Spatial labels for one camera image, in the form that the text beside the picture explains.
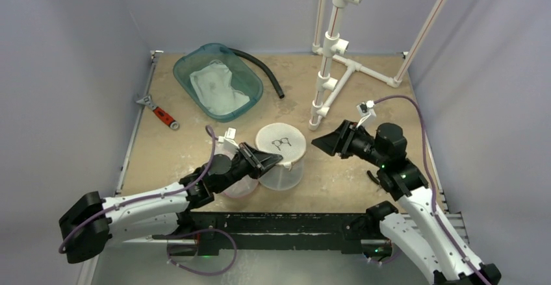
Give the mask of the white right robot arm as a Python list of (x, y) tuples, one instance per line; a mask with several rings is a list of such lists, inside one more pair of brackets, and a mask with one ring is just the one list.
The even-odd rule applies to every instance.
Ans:
[(345, 120), (312, 145), (329, 156), (356, 156), (378, 167), (379, 185), (409, 215), (412, 229), (394, 205), (384, 201), (366, 210), (366, 232), (382, 235), (417, 266), (429, 284), (498, 284), (502, 274), (469, 247), (435, 201), (435, 194), (407, 157), (407, 139), (400, 126), (383, 123), (370, 135), (358, 123)]

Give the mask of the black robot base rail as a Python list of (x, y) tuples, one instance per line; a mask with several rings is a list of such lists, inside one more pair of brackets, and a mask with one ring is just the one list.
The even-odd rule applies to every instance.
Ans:
[(389, 258), (392, 245), (362, 213), (183, 212), (176, 229), (155, 240), (188, 240), (200, 255), (222, 249), (338, 251)]

